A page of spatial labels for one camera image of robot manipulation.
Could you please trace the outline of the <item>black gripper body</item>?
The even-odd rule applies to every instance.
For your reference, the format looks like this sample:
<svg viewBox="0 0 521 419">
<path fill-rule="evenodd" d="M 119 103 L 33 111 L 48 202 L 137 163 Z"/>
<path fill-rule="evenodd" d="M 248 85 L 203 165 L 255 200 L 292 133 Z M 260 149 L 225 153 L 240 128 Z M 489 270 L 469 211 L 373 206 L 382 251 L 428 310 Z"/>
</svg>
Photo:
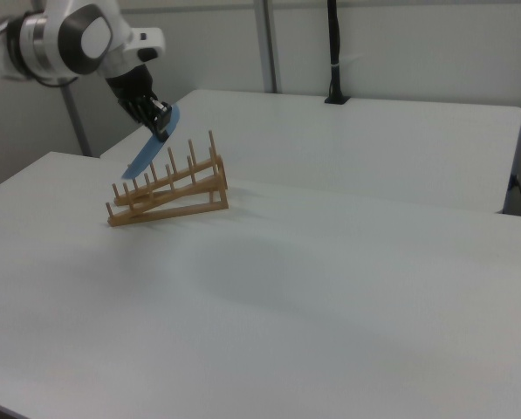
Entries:
<svg viewBox="0 0 521 419">
<path fill-rule="evenodd" d="M 152 124 L 156 117 L 153 78 L 145 65 L 138 65 L 118 77 L 107 78 L 107 84 L 120 106 L 140 124 Z"/>
</svg>

